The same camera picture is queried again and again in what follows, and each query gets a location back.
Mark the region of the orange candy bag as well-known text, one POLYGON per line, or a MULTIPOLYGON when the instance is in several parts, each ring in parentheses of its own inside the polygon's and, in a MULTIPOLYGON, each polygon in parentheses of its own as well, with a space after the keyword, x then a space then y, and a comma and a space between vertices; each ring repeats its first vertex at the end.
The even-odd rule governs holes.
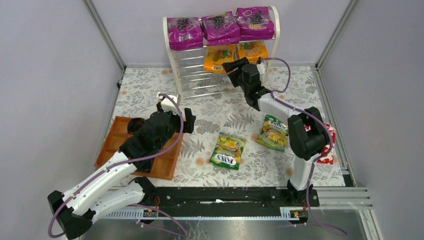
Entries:
POLYGON ((268 49, 263 40, 237 43, 235 45, 237 59, 247 58, 249 63, 254 64, 259 58, 267 58, 268 49))
POLYGON ((236 46, 215 45, 206 48, 203 70, 211 73, 226 74, 223 64, 235 61, 236 46))

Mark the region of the purple candy bag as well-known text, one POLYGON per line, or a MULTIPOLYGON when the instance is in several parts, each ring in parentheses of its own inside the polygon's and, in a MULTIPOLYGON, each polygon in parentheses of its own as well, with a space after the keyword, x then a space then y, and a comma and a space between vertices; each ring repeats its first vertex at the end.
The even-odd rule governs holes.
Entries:
POLYGON ((275 24, 267 6, 238 7, 236 22, 241 41, 268 40, 275 34, 275 24))
POLYGON ((196 49, 204 45, 198 17, 168 17, 167 34, 169 47, 173 51, 196 49))
POLYGON ((208 46, 236 44, 241 40, 241 28, 232 11, 203 16, 201 23, 208 46))

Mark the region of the green candy bag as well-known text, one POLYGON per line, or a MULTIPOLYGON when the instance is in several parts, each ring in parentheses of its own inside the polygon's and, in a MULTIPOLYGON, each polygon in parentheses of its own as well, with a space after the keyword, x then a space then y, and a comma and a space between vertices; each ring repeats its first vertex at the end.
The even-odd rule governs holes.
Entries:
POLYGON ((220 132, 209 162, 218 167, 239 170, 246 143, 245 138, 220 132))
POLYGON ((284 152, 288 139, 288 127, 276 117, 267 114, 256 142, 272 150, 284 152))

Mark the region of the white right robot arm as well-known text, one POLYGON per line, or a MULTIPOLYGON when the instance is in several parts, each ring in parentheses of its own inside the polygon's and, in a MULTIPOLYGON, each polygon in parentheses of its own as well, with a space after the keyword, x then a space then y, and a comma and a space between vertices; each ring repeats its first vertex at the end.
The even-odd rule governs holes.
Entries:
POLYGON ((334 148, 332 134, 316 107, 300 109, 278 97, 288 89, 287 86, 282 90, 270 90, 264 86, 265 61, 265 58, 259 58, 256 63, 250 63, 244 57, 223 63, 222 69, 232 85, 242 89, 250 107, 286 122, 290 148, 296 156, 287 185, 298 192, 309 192, 317 161, 328 156, 334 148))

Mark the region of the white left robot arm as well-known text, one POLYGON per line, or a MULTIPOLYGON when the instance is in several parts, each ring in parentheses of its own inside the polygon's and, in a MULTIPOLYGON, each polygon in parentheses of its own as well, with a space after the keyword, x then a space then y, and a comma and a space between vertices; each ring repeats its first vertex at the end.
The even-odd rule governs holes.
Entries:
POLYGON ((164 146, 175 133, 184 131, 181 111, 157 111, 144 121, 106 161, 106 163, 75 187, 60 192, 54 190, 48 197, 53 214, 48 227, 51 238, 53 223, 57 222, 69 240, 87 232, 105 215, 133 204, 153 204, 156 201, 155 186, 146 177, 136 177, 126 187, 107 191, 123 177, 137 171, 138 167, 168 152, 164 146))

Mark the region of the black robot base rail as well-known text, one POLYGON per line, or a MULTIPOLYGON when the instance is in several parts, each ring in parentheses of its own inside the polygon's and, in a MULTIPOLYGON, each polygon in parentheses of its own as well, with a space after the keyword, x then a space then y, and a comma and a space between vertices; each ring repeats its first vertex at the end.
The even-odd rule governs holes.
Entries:
POLYGON ((280 209, 319 207, 315 189, 294 193, 286 187, 155 187, 142 205, 177 217, 279 217, 280 209))

